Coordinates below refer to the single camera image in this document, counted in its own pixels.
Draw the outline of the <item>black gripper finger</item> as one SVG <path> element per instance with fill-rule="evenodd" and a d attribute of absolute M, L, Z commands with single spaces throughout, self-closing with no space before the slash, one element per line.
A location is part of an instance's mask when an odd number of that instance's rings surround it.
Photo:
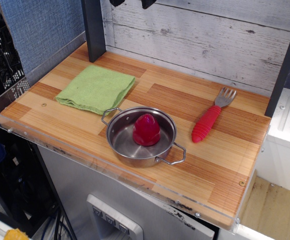
<path fill-rule="evenodd" d="M 109 0 L 109 1 L 114 7 L 117 7 L 125 2 L 125 0 Z"/>
<path fill-rule="evenodd" d="M 153 5 L 156 2 L 156 0 L 141 0 L 142 8 L 148 9 L 151 5 Z"/>

